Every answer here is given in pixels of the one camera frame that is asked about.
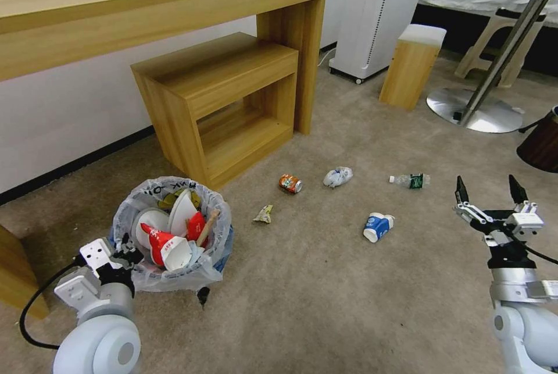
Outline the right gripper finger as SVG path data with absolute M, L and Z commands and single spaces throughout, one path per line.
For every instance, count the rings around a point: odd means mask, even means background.
M 528 199 L 525 188 L 517 181 L 517 179 L 512 174 L 509 174 L 509 187 L 510 195 L 515 203 L 515 207 L 513 208 L 511 214 L 508 216 L 509 218 L 513 214 L 517 213 L 533 215 L 537 214 L 538 204 Z
M 457 176 L 455 198 L 456 204 L 453 210 L 458 217 L 477 228 L 488 229 L 489 227 L 494 227 L 493 217 L 470 202 L 461 176 Z

